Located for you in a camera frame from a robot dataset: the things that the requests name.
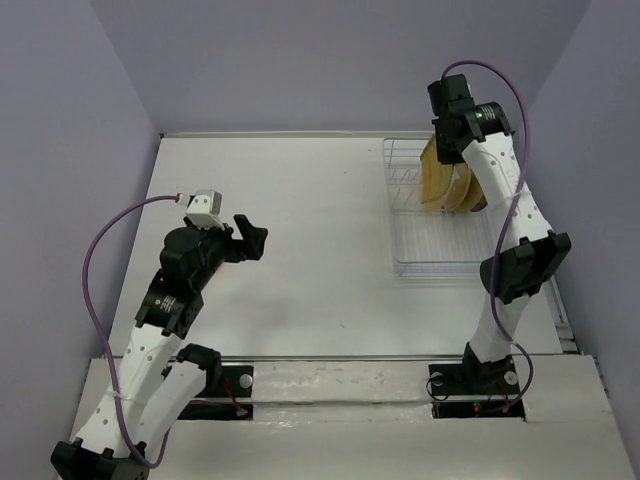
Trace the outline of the peach round plate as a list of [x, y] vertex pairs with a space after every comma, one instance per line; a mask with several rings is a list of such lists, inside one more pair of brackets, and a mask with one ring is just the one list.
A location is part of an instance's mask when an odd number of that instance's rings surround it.
[[453, 211], [462, 203], [469, 191], [471, 177], [471, 170], [466, 164], [454, 167], [451, 184], [442, 205], [443, 210]]

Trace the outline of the green bamboo-pattern tray plate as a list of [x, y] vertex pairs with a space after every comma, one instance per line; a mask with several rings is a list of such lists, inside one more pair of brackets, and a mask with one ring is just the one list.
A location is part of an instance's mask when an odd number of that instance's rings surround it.
[[421, 162], [421, 206], [426, 212], [440, 210], [446, 202], [451, 188], [455, 166], [439, 161], [436, 135], [428, 140], [420, 155]]

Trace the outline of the beige bird-pattern plate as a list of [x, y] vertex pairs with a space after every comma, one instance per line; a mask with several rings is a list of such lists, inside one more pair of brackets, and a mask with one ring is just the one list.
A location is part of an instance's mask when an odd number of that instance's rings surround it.
[[487, 206], [484, 191], [476, 176], [471, 179], [468, 195], [472, 202], [470, 212], [479, 212]]

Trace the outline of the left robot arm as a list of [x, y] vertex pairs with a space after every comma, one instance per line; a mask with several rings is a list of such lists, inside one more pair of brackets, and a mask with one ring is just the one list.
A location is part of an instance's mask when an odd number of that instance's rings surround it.
[[168, 433], [197, 394], [221, 383], [218, 351], [185, 338], [202, 292], [224, 263], [258, 261], [268, 231], [242, 214], [235, 227], [192, 220], [168, 233], [160, 268], [135, 316], [126, 353], [110, 361], [111, 381], [74, 439], [54, 448], [62, 479], [145, 479], [164, 457]]

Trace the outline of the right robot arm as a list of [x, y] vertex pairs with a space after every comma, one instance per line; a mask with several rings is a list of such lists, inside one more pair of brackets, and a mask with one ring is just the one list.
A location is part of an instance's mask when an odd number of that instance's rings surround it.
[[487, 299], [478, 327], [453, 368], [468, 390], [482, 392], [504, 377], [523, 311], [566, 258], [571, 240], [553, 230], [526, 185], [502, 107], [477, 104], [462, 74], [431, 83], [428, 93], [439, 161], [470, 168], [499, 230], [493, 255], [480, 265]]

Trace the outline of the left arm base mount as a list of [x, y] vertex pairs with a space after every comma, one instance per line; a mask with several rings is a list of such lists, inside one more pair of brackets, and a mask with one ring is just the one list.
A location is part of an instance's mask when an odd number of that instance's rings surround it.
[[220, 378], [208, 379], [205, 388], [188, 403], [178, 419], [251, 421], [253, 384], [253, 365], [223, 364]]

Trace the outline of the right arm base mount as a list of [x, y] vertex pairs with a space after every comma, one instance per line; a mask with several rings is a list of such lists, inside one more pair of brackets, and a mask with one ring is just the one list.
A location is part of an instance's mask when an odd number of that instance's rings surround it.
[[474, 385], [458, 363], [429, 366], [425, 390], [435, 419], [526, 418], [520, 385], [513, 364], [495, 380]]

